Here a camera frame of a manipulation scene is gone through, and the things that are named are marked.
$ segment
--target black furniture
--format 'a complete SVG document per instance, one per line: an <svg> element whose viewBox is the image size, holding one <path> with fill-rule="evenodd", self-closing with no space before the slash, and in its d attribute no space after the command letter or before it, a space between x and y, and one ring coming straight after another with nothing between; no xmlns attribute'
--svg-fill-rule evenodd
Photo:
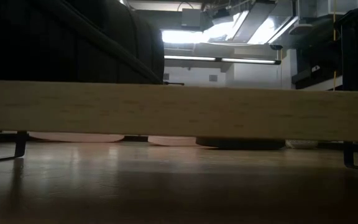
<svg viewBox="0 0 358 224"><path fill-rule="evenodd" d="M163 84L163 70L161 32L117 0L0 0L0 80Z"/></svg>

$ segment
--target wooden beam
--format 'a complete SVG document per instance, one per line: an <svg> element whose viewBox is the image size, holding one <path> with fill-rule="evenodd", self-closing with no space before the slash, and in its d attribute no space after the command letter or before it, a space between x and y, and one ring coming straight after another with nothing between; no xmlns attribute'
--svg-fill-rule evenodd
<svg viewBox="0 0 358 224"><path fill-rule="evenodd" d="M358 141L358 92L0 81L0 130Z"/></svg>

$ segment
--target air vent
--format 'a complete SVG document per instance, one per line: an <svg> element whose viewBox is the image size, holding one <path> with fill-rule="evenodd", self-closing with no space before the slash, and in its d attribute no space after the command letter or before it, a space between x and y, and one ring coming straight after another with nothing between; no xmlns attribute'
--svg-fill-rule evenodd
<svg viewBox="0 0 358 224"><path fill-rule="evenodd" d="M209 81L210 82L217 82L218 81L218 75L209 75Z"/></svg>
<svg viewBox="0 0 358 224"><path fill-rule="evenodd" d="M163 80L169 80L169 73L164 73L164 76L162 77Z"/></svg>

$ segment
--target round object under furniture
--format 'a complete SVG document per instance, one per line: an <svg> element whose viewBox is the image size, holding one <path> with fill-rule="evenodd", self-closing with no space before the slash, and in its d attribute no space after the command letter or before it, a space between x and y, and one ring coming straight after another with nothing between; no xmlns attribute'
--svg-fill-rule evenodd
<svg viewBox="0 0 358 224"><path fill-rule="evenodd" d="M284 140L266 139L231 139L231 138L197 138L200 146L217 147L220 149L273 150L285 146Z"/></svg>
<svg viewBox="0 0 358 224"><path fill-rule="evenodd" d="M116 142L124 138L118 134L41 133L30 132L33 138L61 142Z"/></svg>
<svg viewBox="0 0 358 224"><path fill-rule="evenodd" d="M314 149L318 145L318 141L310 140L286 140L285 145L292 149Z"/></svg>
<svg viewBox="0 0 358 224"><path fill-rule="evenodd" d="M148 142L160 146L198 146L194 137L149 136Z"/></svg>

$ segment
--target ceiling light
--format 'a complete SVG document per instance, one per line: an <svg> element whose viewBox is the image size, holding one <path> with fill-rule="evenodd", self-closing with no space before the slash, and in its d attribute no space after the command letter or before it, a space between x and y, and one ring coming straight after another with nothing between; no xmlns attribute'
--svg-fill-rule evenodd
<svg viewBox="0 0 358 224"><path fill-rule="evenodd" d="M244 59L244 58L222 58L222 62L233 63L261 63L261 64L275 64L275 60L257 60L257 59Z"/></svg>
<svg viewBox="0 0 358 224"><path fill-rule="evenodd" d="M242 23L247 18L248 12L249 11L244 11L241 14L237 13L236 15L233 16L235 23L234 23L233 28L227 33L226 40L233 39L235 34L239 31Z"/></svg>
<svg viewBox="0 0 358 224"><path fill-rule="evenodd" d="M166 55L164 56L165 59L171 59L171 60L200 60L200 61L215 61L215 58L212 57L190 57L190 56L172 56L172 55Z"/></svg>
<svg viewBox="0 0 358 224"><path fill-rule="evenodd" d="M198 44L205 42L202 32L192 32L185 30L164 30L162 40L171 44Z"/></svg>
<svg viewBox="0 0 358 224"><path fill-rule="evenodd" d="M207 41L212 38L222 37L224 35L227 35L228 32L230 32L233 25L234 22L224 22L221 24L217 24L215 26L212 26L208 30L204 31L203 35Z"/></svg>
<svg viewBox="0 0 358 224"><path fill-rule="evenodd" d="M278 32L276 35L274 35L268 43L273 43L277 38L279 38L285 31L287 31L296 21L298 21L298 16L295 16L280 32Z"/></svg>
<svg viewBox="0 0 358 224"><path fill-rule="evenodd" d="M262 25L256 30L248 44L265 44L274 35L274 21L267 18Z"/></svg>

